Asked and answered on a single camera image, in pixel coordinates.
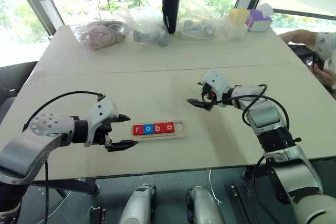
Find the clear plastic bag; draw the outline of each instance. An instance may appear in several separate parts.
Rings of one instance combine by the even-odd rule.
[[[167,46],[170,42],[162,13],[155,7],[136,7],[129,10],[132,16],[134,41],[151,42]]]
[[[72,31],[81,45],[98,50],[123,41],[130,32],[130,23],[128,10],[120,9],[113,13],[110,20],[76,26]]]
[[[218,14],[200,0],[180,0],[177,33],[181,39],[213,39],[221,32]]]

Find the black cable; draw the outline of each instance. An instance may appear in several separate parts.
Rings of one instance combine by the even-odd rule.
[[[245,119],[245,114],[246,114],[246,112],[252,107],[252,105],[255,104],[263,94],[265,94],[265,92],[266,92],[266,90],[267,90],[267,85],[266,85],[266,84],[260,84],[259,86],[260,86],[260,87],[264,87],[264,89],[263,89],[262,92],[261,92],[261,93],[260,93],[254,100],[253,100],[253,102],[250,103],[250,104],[243,110],[242,117],[241,117],[241,119],[243,120],[243,122],[244,122],[247,126],[250,126],[250,127],[251,127],[251,125],[250,125],[250,124],[246,121],[246,119]]]
[[[67,95],[71,95],[71,94],[93,94],[96,95],[98,97],[102,96],[103,94],[101,93],[96,93],[96,92],[91,92],[91,91],[72,91],[72,92],[68,92],[68,93],[64,93],[61,94],[51,100],[49,100],[48,102],[46,102],[45,104],[43,104],[41,107],[39,107],[32,115],[31,117],[28,119],[28,121],[26,122],[26,124],[23,127],[23,131],[26,130],[29,126],[30,121],[42,110],[44,109],[46,106],[48,106],[49,104],[51,104],[52,102],[55,102],[56,100],[62,98],[62,97],[66,97]],[[47,224],[48,222],[48,213],[49,213],[49,176],[48,176],[48,162],[45,161],[45,175],[46,175],[46,204],[45,204],[45,216],[44,216],[44,224]]]
[[[257,185],[256,185],[256,173],[257,173],[257,168],[260,166],[261,162],[264,160],[264,156],[262,156],[256,166],[253,169],[253,173],[252,173],[252,181],[253,181],[253,190],[254,193],[256,195],[256,199],[258,201],[258,203],[260,204],[260,206],[262,207],[262,209],[268,214],[268,216],[272,219],[272,221],[276,224],[281,224],[280,221],[277,220],[277,218],[268,210],[268,208],[265,206],[265,204],[261,201],[260,197],[259,197],[259,193],[257,191]]]
[[[259,98],[264,98],[264,99],[267,99],[267,100],[270,100],[270,101],[274,102],[283,111],[283,113],[285,115],[285,118],[286,118],[286,127],[289,129],[289,116],[288,116],[288,113],[287,113],[285,107],[282,106],[282,104],[280,102],[278,102],[277,100],[275,100],[275,99],[273,99],[271,97],[267,97],[265,95],[244,94],[244,95],[239,95],[237,97],[231,97],[231,98],[226,98],[226,99],[215,101],[215,102],[209,102],[208,104],[217,105],[217,104],[222,103],[222,102],[228,102],[228,101],[232,101],[232,100],[236,100],[236,99],[240,99],[240,98],[245,98],[245,97],[259,97]]]
[[[44,163],[45,166],[45,175],[46,175],[46,207],[44,212],[44,224],[48,223],[48,214],[49,214],[49,175],[48,175],[48,161]]]
[[[68,93],[64,93],[64,94],[61,94],[51,100],[49,100],[48,102],[46,102],[45,104],[43,104],[41,107],[39,107],[35,112],[34,114],[31,115],[31,117],[28,119],[28,121],[26,122],[26,124],[24,125],[23,127],[23,131],[25,129],[28,128],[29,126],[29,123],[30,121],[42,110],[44,109],[46,106],[48,106],[49,104],[51,104],[52,102],[55,102],[56,100],[62,98],[62,97],[66,97],[67,95],[71,95],[71,94],[93,94],[93,95],[97,95],[98,97],[102,94],[100,93],[96,93],[96,92],[91,92],[91,91],[72,91],[72,92],[68,92]]]

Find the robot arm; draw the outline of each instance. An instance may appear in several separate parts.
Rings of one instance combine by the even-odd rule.
[[[203,86],[202,102],[188,99],[190,104],[206,110],[215,104],[247,109],[249,125],[265,151],[275,194],[283,204],[292,205],[298,222],[335,223],[336,199],[323,195],[319,176],[301,147],[296,145],[301,139],[292,138],[277,107],[268,99],[258,97],[264,89],[261,86],[231,87],[215,69],[209,70],[199,84]]]
[[[224,218],[214,197],[201,186],[187,191],[187,218],[194,224],[225,224]]]
[[[52,150],[70,143],[104,145],[108,152],[134,146],[136,141],[112,143],[108,136],[112,122],[128,120],[105,97],[90,109],[85,120],[44,113],[35,116],[0,152],[0,222],[16,223],[20,201]]]

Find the tissue box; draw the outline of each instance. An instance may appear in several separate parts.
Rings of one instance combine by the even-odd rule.
[[[267,31],[272,23],[270,17],[264,18],[259,10],[249,10],[250,15],[247,18],[246,25],[249,31]]]

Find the tree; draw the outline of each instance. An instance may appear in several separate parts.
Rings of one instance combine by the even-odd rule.
[[[10,18],[8,15],[9,0],[0,0],[0,27],[10,28]]]
[[[149,5],[148,0],[125,0],[125,2],[129,3],[128,8],[133,8],[133,7],[141,7],[141,6],[146,6]]]
[[[73,15],[73,11],[72,11],[71,7],[69,7],[67,5],[62,6],[62,11],[67,15],[70,15],[70,16]]]
[[[204,2],[221,16],[228,13],[235,5],[233,0],[205,0]]]
[[[120,4],[117,4],[114,0],[106,0],[107,4],[100,7],[101,10],[109,10],[111,14],[120,7],[122,7]]]
[[[271,26],[277,28],[288,28],[290,27],[290,20],[288,20],[287,18],[288,18],[287,14],[274,13],[272,15]]]
[[[48,41],[48,35],[27,2],[21,2],[15,9],[17,22],[29,28],[29,33],[20,38],[23,43]]]
[[[98,18],[95,18],[95,19],[101,19],[101,13],[100,13],[101,4],[100,4],[100,0],[84,0],[84,1],[88,2],[90,5],[92,5],[94,7],[95,11],[98,14]]]

